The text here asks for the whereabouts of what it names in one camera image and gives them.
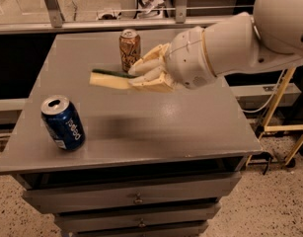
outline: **soda can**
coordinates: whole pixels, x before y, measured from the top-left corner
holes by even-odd
[[[140,35],[134,29],[123,30],[119,37],[119,49],[122,70],[128,72],[130,67],[140,59]]]
[[[41,118],[58,147],[75,150],[85,140],[85,134],[74,105],[66,97],[55,95],[41,105]]]

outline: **robotic arm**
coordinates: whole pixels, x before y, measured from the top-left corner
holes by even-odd
[[[165,73],[168,81],[196,89],[221,75],[303,65],[303,0],[256,0],[254,20],[242,13],[182,32],[138,60],[129,74],[139,77],[129,82],[143,85]]]

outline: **brown soda can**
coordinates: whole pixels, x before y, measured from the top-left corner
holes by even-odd
[[[130,67],[140,59],[140,35],[134,29],[123,30],[119,37],[119,49],[122,70],[128,72]]]

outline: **white wire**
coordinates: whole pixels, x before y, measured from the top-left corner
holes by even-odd
[[[284,73],[285,73],[285,70],[282,70],[281,73],[280,73],[280,76],[278,78],[277,83],[273,87],[273,91],[272,91],[270,97],[268,98],[268,100],[261,107],[259,107],[256,110],[252,110],[252,111],[248,111],[248,110],[243,110],[242,109],[243,113],[246,113],[246,114],[255,114],[255,113],[260,112],[262,109],[264,109],[269,104],[269,102],[271,101],[272,97],[276,94],[277,89],[278,89],[278,85],[279,85],[280,80],[281,80],[282,76],[284,75]]]

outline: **blue soda can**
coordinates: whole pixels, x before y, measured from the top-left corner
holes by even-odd
[[[75,150],[85,140],[85,134],[74,105],[64,96],[47,98],[41,105],[41,118],[58,147]]]

